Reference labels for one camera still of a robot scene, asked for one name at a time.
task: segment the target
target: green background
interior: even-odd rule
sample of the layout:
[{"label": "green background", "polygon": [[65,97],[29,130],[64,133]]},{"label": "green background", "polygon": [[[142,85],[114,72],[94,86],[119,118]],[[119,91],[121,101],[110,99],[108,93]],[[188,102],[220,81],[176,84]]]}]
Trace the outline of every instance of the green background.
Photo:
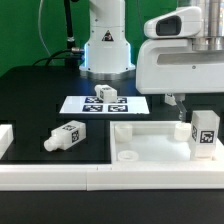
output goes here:
[{"label": "green background", "polygon": [[[139,0],[144,22],[175,9],[176,0]],[[0,76],[12,67],[32,65],[47,57],[38,35],[39,0],[0,1]],[[66,48],[63,0],[45,0],[42,11],[42,34],[51,53]],[[89,38],[89,0],[71,2],[73,30],[77,45]],[[126,0],[126,39],[132,46],[135,64],[143,39],[136,0]]]}]

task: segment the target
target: black table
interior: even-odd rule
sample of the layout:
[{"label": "black table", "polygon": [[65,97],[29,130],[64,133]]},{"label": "black table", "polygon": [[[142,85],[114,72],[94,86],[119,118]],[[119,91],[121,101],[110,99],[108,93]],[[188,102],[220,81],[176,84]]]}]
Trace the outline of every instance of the black table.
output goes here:
[{"label": "black table", "polygon": [[[0,164],[109,164],[110,120],[177,120],[178,110],[163,96],[146,96],[150,115],[60,115],[66,96],[95,95],[94,86],[114,87],[136,96],[135,80],[102,82],[83,79],[63,67],[17,67],[0,78],[0,123],[13,124],[15,141]],[[223,94],[190,94],[185,106],[212,109],[221,117]],[[66,152],[48,153],[50,131],[71,119],[88,123],[88,139]],[[0,223],[211,223],[224,220],[224,190],[131,190],[0,192]]]}]

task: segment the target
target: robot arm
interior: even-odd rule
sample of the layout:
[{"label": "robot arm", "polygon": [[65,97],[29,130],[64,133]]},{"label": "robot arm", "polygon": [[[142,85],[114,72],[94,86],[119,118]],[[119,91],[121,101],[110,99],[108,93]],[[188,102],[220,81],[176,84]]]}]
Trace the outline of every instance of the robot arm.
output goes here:
[{"label": "robot arm", "polygon": [[145,23],[145,35],[152,39],[181,38],[196,35],[202,26],[201,9],[196,6],[177,8]]}]

